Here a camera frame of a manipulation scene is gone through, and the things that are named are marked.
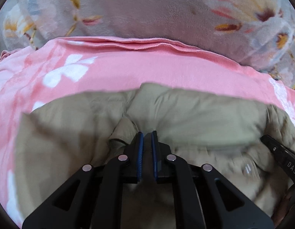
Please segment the khaki padded jacket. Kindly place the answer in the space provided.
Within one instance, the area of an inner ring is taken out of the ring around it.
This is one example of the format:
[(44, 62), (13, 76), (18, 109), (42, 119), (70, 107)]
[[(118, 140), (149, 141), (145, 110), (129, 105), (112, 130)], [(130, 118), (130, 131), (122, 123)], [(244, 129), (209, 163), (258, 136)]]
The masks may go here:
[(189, 164), (212, 165), (271, 218), (295, 228), (295, 184), (260, 138), (295, 152), (295, 127), (271, 104), (143, 84), (118, 93), (84, 92), (22, 116), (15, 178), (25, 219), (85, 164), (121, 155), (143, 133), (142, 178), (100, 198), (90, 228), (177, 228), (172, 187), (153, 174), (151, 134)]

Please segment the pink printed blanket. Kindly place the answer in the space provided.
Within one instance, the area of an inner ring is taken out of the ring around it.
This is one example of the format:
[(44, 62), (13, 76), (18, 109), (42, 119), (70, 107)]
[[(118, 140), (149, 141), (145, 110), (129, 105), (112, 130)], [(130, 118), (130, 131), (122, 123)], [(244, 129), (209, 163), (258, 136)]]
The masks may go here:
[(21, 226), (14, 141), (22, 112), (88, 90), (130, 90), (152, 82), (254, 99), (283, 109), (295, 126), (295, 90), (216, 53), (167, 39), (75, 37), (0, 56), (0, 203)]

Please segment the grey floral quilt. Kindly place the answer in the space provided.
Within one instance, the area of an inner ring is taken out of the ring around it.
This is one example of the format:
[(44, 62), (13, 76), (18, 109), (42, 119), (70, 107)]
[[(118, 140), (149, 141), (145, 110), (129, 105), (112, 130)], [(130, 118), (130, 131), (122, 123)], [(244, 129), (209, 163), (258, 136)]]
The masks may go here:
[(295, 90), (289, 0), (6, 0), (0, 53), (71, 36), (168, 38), (224, 55)]

